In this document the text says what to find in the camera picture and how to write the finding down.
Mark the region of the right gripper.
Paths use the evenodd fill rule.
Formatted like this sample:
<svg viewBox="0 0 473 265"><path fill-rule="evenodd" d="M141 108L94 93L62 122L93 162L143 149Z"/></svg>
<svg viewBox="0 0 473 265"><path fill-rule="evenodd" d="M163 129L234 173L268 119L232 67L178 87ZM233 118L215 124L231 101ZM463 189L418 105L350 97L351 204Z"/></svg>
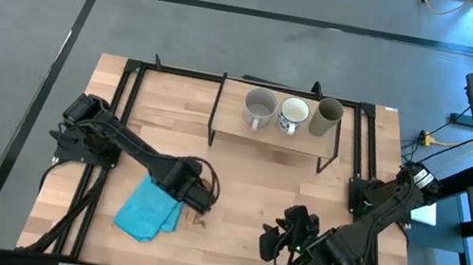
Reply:
<svg viewBox="0 0 473 265"><path fill-rule="evenodd" d="M319 216L311 214L305 205L295 205L285 209L284 218L278 220L277 226L263 224L263 233L259 236L260 258L266 262L273 261L280 250L287 247L290 253L300 253L319 235Z"/></svg>

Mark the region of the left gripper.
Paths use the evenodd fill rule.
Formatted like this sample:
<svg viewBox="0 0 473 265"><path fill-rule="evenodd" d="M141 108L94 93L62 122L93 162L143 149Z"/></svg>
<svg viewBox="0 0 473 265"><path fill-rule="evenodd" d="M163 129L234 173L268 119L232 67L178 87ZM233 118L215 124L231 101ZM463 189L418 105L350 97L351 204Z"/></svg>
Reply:
<svg viewBox="0 0 473 265"><path fill-rule="evenodd" d="M188 158L165 156L166 170L161 175L159 187L179 202L184 202L198 214L210 211L213 195L204 186L200 177L202 165Z"/></svg>

